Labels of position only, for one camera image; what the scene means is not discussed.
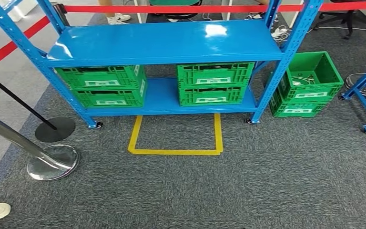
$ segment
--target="crate label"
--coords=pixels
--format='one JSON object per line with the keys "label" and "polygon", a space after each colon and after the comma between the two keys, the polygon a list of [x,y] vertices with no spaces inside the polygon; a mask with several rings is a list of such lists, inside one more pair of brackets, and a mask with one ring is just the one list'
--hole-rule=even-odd
{"label": "crate label", "polygon": [[140,95],[141,95],[141,97],[144,95],[144,89],[145,89],[145,80],[142,80],[142,82],[141,82],[141,88],[140,88]]}
{"label": "crate label", "polygon": [[312,98],[312,97],[325,97],[325,96],[327,96],[327,92],[296,94],[295,98]]}
{"label": "crate label", "polygon": [[230,83],[231,78],[211,78],[211,79],[197,79],[196,84],[211,84],[211,83]]}
{"label": "crate label", "polygon": [[103,81],[85,81],[85,86],[94,87],[94,86],[120,86],[121,84],[118,80],[103,80]]}
{"label": "crate label", "polygon": [[196,104],[201,104],[201,103],[219,103],[219,102],[226,102],[226,97],[219,97],[219,98],[198,98],[196,100]]}
{"label": "crate label", "polygon": [[125,100],[96,100],[96,105],[127,105]]}
{"label": "crate label", "polygon": [[285,109],[284,113],[312,113],[312,109]]}
{"label": "crate label", "polygon": [[136,76],[138,76],[138,73],[140,72],[140,66],[139,65],[136,65],[135,68],[134,68],[134,73]]}

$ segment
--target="green object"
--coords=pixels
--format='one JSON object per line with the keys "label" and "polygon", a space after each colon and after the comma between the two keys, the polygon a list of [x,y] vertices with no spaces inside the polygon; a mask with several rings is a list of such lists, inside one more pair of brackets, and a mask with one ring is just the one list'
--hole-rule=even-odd
{"label": "green object", "polygon": [[179,89],[180,106],[240,104],[246,87]]}
{"label": "green object", "polygon": [[150,4],[154,6],[190,6],[198,3],[200,0],[150,0]]}
{"label": "green object", "polygon": [[86,108],[99,107],[143,107],[147,82],[141,79],[138,89],[107,91],[72,91]]}
{"label": "green object", "polygon": [[73,90],[138,89],[145,79],[142,65],[56,68],[57,73]]}
{"label": "green object", "polygon": [[287,102],[329,102],[343,84],[327,52],[304,52],[295,54],[278,87]]}
{"label": "green object", "polygon": [[254,62],[179,64],[179,88],[246,86],[253,66]]}
{"label": "green object", "polygon": [[289,103],[277,89],[270,100],[270,110],[274,117],[315,117],[326,103]]}

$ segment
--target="red barrier rope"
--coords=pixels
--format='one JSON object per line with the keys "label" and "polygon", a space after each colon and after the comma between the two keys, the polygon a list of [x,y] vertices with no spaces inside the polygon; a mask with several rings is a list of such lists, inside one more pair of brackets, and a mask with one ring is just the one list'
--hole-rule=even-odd
{"label": "red barrier rope", "polygon": [[[244,13],[266,12],[267,6],[240,5],[240,6],[65,6],[67,12],[87,13]],[[366,1],[324,3],[319,11],[337,10],[364,10]],[[301,11],[302,5],[280,5],[279,12]]]}
{"label": "red barrier rope", "polygon": [[[24,32],[24,35],[27,38],[32,37],[34,34],[36,34],[38,31],[40,31],[42,28],[44,28],[44,26],[46,26],[49,22],[50,21],[48,20],[47,17],[43,17],[38,22],[36,22],[34,25],[32,25],[30,28],[28,28]],[[13,42],[9,42],[8,44],[6,44],[2,48],[0,48],[0,61],[3,58],[5,58],[6,56],[8,56],[9,54],[11,54],[15,49],[17,49],[17,46]]]}

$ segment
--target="shelf caster wheel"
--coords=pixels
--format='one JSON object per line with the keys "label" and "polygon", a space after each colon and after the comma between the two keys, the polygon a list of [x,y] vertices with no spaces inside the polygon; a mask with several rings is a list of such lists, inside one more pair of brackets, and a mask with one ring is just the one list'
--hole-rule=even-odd
{"label": "shelf caster wheel", "polygon": [[98,123],[96,123],[96,128],[102,128],[103,127],[103,123],[101,123],[101,122],[98,122]]}
{"label": "shelf caster wheel", "polygon": [[247,123],[247,124],[257,124],[257,123],[259,123],[259,121],[254,123],[254,122],[252,122],[252,120],[250,118],[247,118],[247,119],[245,119],[245,123]]}

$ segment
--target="black stanchion base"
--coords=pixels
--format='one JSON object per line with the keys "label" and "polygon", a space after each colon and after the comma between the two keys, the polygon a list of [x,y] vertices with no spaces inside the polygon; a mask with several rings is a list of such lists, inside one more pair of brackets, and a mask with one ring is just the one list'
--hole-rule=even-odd
{"label": "black stanchion base", "polygon": [[57,129],[53,130],[45,123],[36,129],[36,138],[42,142],[58,142],[69,137],[75,130],[75,122],[70,118],[58,117],[48,120]]}

